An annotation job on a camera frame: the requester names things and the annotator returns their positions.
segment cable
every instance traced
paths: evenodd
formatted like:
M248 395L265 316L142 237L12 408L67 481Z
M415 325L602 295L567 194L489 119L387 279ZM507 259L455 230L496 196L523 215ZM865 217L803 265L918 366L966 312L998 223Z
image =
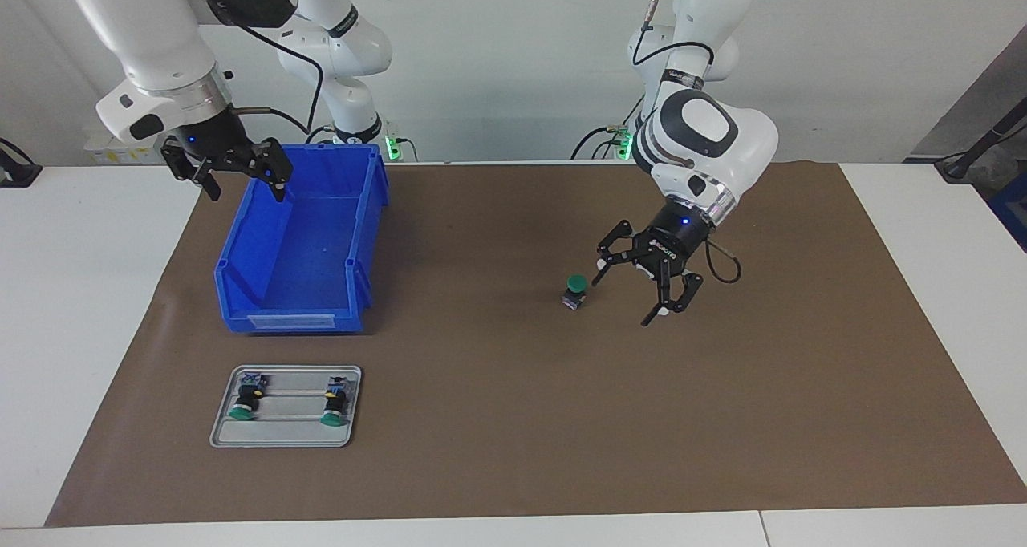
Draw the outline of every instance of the cable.
M632 119L632 115L634 115L635 111L639 109L639 106L642 106L642 102L645 102L645 91L643 91L642 97L639 97L639 101L637 102L637 104L635 104L635 108L632 109L632 112L627 112L627 116L624 116L624 120L623 122L620 122L620 126L627 126L627 120ZM603 152L603 160L605 160L606 156L609 155L610 155L610 146L609 142L607 142L606 152Z
M17 148L13 142L7 141L6 138L0 138L0 145L7 146L7 148L10 149L10 152L14 152L17 156L24 157L26 162L29 162L32 166L36 166L36 162L32 162L31 157L25 153L25 150Z
M706 240L706 244L707 244L707 265L710 267L710 274L712 274L713 277L715 277L715 279L722 281L722 283L724 284L734 284L736 283L736 281L741 280L741 261L738 261L737 256L731 255L730 251L725 250L725 248L723 248L716 242L712 242L712 240L710 239ZM737 274L733 277L733 279L730 280L725 279L725 277L722 277L720 276L719 273L717 273L717 268L713 265L713 256L710 256L711 246L715 247L717 251L719 251L723 256L727 256L727 258L729 258L731 262L734 263L734 269Z
M584 148L584 145L586 144L586 142L591 141L591 139L593 136L596 136L596 134L603 133L603 131L608 131L608 133L609 133L610 127L609 126L599 126L599 127L597 127L597 129L589 131L589 133L586 133L584 138L581 138L581 141L578 143L577 148L574 149L574 153L572 153L572 155L570 157L570 160L575 160L576 157L577 157L577 155L578 155L578 153L581 151L581 149Z
M304 56L304 54L299 53L299 51L296 51L294 49L289 49L289 47L282 46L278 42L274 42L274 40L267 38L267 36L261 35L261 33L253 31L253 29L250 28L249 26L238 25L238 28L241 29L241 31L249 33L249 35L254 36L254 38L261 40L261 42L267 43L267 45L269 46L274 46L275 49L282 50L286 53L289 53L290 56L296 56L301 61L306 62L306 64L312 65L313 68L317 68L317 84L314 87L314 97L310 102L310 113L307 116L307 126L304 127L303 129L304 131L309 131L311 127L313 127L314 116L317 113L317 102L320 99L321 89L325 86L325 69L317 62L313 61L312 57Z
M609 141L609 142L603 142L602 145L596 146L596 151L592 152L592 160L605 160L606 156L609 155L611 146L616 146L616 145L619 145L619 144L620 144L620 141ZM603 146L606 146L606 152L607 153L604 153L604 155L603 155L603 157L601 159L599 157L599 149L602 149Z
M1017 129L1017 130L1010 131L1009 134L1005 134L1005 136L1002 136L1001 141L995 142L995 144L992 145L991 148L993 149L997 145L1001 145L1004 142L1012 141L1012 139L1017 138L1017 134L1021 133L1021 131L1023 131L1023 130L1027 130L1027 123L1024 123L1023 126L1020 126L1019 129ZM967 155L967 153L969 153L969 150L963 150L963 152L957 152L957 153L953 153L952 155L949 155L949 156L946 156L946 157L940 157L940 159L935 160L935 163L943 163L946 160L952 160L952 159L954 159L954 157L965 156L965 155Z
M635 56L633 56L633 64L635 64L636 66L644 65L644 64L646 64L646 62L651 61L652 57L656 57L658 54L663 53L663 51L670 51L672 49L678 49L678 47L689 47L689 46L692 46L692 47L701 47L701 49L707 50L707 52L710 54L710 61L707 62L708 65L713 65L714 57L716 57L716 55L717 55L716 53L714 53L713 47L709 47L708 45L706 45L706 43L702 43L702 42L678 42L678 43L672 43L672 45L670 45L670 46L660 47L660 49L656 49L655 51L653 51L653 53L649 53L648 56L642 57L641 61L639 61L639 58L638 58L638 56L639 56L639 46L642 46L642 39L639 39L639 45L635 46Z
M1024 123L1023 126L1020 126L1019 130L1013 130L1013 131L1011 131L1011 133L1005 134L1005 136L1002 138L1001 141L995 142L995 145L997 146L997 145L1001 145L1002 142L1012 141L1012 139L1017 138L1017 134L1021 133L1021 131L1023 131L1023 130L1027 130L1027 123Z
M297 126L300 129L300 131L303 131L303 133L306 133L307 131L307 129L304 127L303 123L300 122L300 120L295 119L295 117L288 115L288 113L286 112L277 111L277 109L269 109L269 108L232 109L232 112L238 116L271 115L271 116L282 117L282 119L287 119L289 120L290 123L293 123L293 126Z
M410 145L410 148L414 150L414 162L421 162L421 156L417 155L417 145L410 138L396 138L396 145Z
M679 49L679 47L690 46L690 47L701 47L701 49L707 50L707 52L710 54L710 61L708 62L708 65L712 66L714 58L716 57L716 53L714 52L713 47L709 47L708 45L706 45L706 43L702 42L672 43L672 45L660 47L660 49L656 49L655 51L653 51L653 53L649 53L648 56L642 57L641 61L639 61L639 50L642 49L642 41L645 40L645 35L649 33L649 31L652 31L652 27L649 24L652 24L652 18L653 16L655 16L656 7L658 6L659 6L659 0L649 0L649 9L646 10L645 21L642 22L642 35L639 36L639 42L636 43L635 45L635 53L632 54L632 65L641 66L646 64L646 62L651 61L652 57L656 57L658 54L664 53L664 51L670 51L672 49Z
M304 142L303 144L304 145L309 145L311 142L314 142L314 139L317 138L317 135L319 133L321 133L321 131L332 131L332 127L331 126L320 126L320 127L318 127L317 130L313 130L313 131L311 131L310 134L307 134L307 142Z
M254 29L250 28L249 26L244 26L242 24L235 24L232 14L229 13L228 9L224 5L221 5L221 3L218 2L218 0L206 0L206 2L210 3L212 9L214 9L214 12L219 13L220 17L224 17L224 21L229 22L229 24L233 24L234 26L236 26L236 28L239 28L241 29L241 31L246 32L248 35L252 35L254 36L254 38L261 40L261 42L267 43L268 46L272 46L274 47L274 49L284 51L286 53L289 53L290 56L297 57L299 58L299 61L304 61L306 62L306 64L312 65L313 68L317 69L317 84L314 87L314 97L310 103L310 115L307 116L307 124L305 127L303 127L303 131L305 131L305 133L309 133L309 131L313 129L314 116L316 115L317 112L317 102L320 99L321 89L325 85L325 69L321 67L321 65L319 65L316 61L313 61L312 57L304 56L303 53L299 53L299 51L297 50L290 49L290 47L286 47L280 45L280 43L278 42L274 42L274 40L267 38L267 36L262 35L262 33L254 31Z

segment white wall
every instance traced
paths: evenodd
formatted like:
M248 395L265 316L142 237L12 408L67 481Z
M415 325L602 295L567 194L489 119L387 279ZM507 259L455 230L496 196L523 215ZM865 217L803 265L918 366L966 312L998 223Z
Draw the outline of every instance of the white wall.
M86 163L81 126L100 96L26 0L0 0L0 136L44 166Z
M623 46L647 0L354 1L395 46L393 68L369 80L379 109L425 159L562 159L641 93ZM73 2L31 3L87 79L114 86L120 72ZM709 90L769 113L778 160L899 162L1025 22L1024 0L756 0L738 71ZM237 105L306 111L310 90L272 51L226 28L204 35L238 75ZM298 138L274 119L249 124Z

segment small component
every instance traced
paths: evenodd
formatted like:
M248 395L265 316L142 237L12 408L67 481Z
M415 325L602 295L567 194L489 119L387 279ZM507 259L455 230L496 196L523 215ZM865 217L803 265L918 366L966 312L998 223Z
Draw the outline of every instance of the small component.
M349 381L342 377L333 377L325 390L325 413L321 415L321 425L343 427L349 424L346 419L346 405L349 403Z
M632 149L635 148L635 136L627 130L627 127L621 127L617 130L616 136L613 138L612 144L617 146L617 157L620 160L631 160L632 159Z
M588 279L581 275L574 275L567 279L567 290L564 292L564 306L570 310L578 310L584 302L585 290L588 287Z
M395 138L385 134L385 146L389 160L400 160L403 157L403 149L400 149L400 142Z
M260 406L265 387L267 387L267 377L261 373L245 373L239 380L239 396L228 412L228 416L236 421L253 421L254 412Z

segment white table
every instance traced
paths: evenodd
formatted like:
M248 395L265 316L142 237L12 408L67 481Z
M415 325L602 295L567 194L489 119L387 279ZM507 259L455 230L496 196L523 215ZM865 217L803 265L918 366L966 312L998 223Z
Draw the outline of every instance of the white table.
M1027 478L1027 256L972 189L927 166L849 179L1020 475ZM0 192L0 526L43 523L197 190L162 167L47 169ZM55 333L54 328L62 328ZM54 411L52 387L76 387ZM0 532L3 545L1027 544L1027 505L514 519L198 523Z

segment gripper logo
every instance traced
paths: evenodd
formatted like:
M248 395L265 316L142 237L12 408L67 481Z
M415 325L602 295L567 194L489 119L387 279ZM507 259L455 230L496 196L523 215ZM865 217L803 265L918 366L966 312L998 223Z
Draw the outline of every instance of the gripper logo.
M670 256L671 261L677 261L678 260L678 255L674 253L674 251L671 251L670 247L663 246L663 244L660 244L657 240L653 240L652 244L653 244L653 246L659 248L659 250L662 251L663 255Z

